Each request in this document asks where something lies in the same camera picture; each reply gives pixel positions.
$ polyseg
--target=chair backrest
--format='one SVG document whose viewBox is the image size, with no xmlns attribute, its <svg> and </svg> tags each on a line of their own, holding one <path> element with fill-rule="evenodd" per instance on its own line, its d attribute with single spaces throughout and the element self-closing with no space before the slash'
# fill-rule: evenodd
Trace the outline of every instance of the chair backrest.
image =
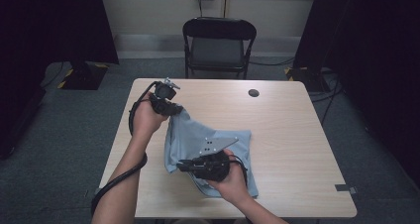
<svg viewBox="0 0 420 224">
<path fill-rule="evenodd" d="M 184 39 L 208 38 L 254 41 L 257 30 L 242 19 L 201 17 L 187 21 L 182 28 Z"/>
</svg>

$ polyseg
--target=black chair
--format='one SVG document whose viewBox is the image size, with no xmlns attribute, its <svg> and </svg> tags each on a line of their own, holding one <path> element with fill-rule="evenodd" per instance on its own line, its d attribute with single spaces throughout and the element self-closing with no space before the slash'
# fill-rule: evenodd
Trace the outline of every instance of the black chair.
<svg viewBox="0 0 420 224">
<path fill-rule="evenodd" d="M 194 18 L 182 28 L 185 78 L 188 71 L 212 70 L 244 73 L 247 78 L 251 48 L 257 35 L 249 22 L 226 18 Z M 244 53 L 244 42 L 248 42 Z"/>
</svg>

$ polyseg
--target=black curtain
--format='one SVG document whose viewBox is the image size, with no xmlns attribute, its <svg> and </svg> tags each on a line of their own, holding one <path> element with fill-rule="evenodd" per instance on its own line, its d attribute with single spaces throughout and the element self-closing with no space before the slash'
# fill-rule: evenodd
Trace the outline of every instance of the black curtain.
<svg viewBox="0 0 420 224">
<path fill-rule="evenodd" d="M 315 0 L 296 61 L 339 74 L 373 135 L 420 186 L 419 9 L 420 0 Z"/>
<path fill-rule="evenodd" d="M 118 63 L 102 0 L 0 0 L 0 39 L 0 156 L 16 142 L 49 64 Z"/>
</svg>

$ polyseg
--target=finger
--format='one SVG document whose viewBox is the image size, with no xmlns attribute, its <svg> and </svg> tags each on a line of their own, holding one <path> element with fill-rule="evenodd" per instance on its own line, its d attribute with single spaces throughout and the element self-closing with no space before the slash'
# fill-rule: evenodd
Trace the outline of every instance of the finger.
<svg viewBox="0 0 420 224">
<path fill-rule="evenodd" d="M 149 99 L 149 97 L 151 96 L 151 92 L 150 91 L 148 91 L 146 94 L 145 94 L 145 96 L 143 97 L 143 99 Z"/>
<path fill-rule="evenodd" d="M 235 161 L 234 153 L 229 149 L 223 149 L 226 155 L 228 155 L 230 161 Z"/>
<path fill-rule="evenodd" d="M 214 188 L 216 188 L 217 189 L 217 184 L 218 184 L 218 182 L 217 181 L 213 181 L 213 180 L 206 180 L 207 182 L 208 182 L 208 184 L 210 185 L 210 186 L 212 186 L 212 187 L 214 187 Z"/>
</svg>

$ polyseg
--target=wooden tabletop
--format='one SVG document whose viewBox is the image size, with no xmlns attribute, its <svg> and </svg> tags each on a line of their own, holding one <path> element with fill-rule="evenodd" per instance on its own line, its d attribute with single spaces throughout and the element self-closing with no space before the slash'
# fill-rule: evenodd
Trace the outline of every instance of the wooden tabletop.
<svg viewBox="0 0 420 224">
<path fill-rule="evenodd" d="M 108 181 L 130 141 L 129 110 L 160 78 L 133 83 L 100 186 Z M 180 90 L 172 99 L 200 123 L 218 130 L 252 131 L 252 170 L 257 201 L 280 217 L 354 217 L 345 184 L 305 87 L 293 81 L 172 79 Z M 249 95 L 256 89 L 260 96 Z M 183 172 L 164 168 L 164 122 L 152 137 L 149 161 L 140 175 L 136 217 L 238 218 L 243 214 L 222 198 L 202 194 Z"/>
</svg>

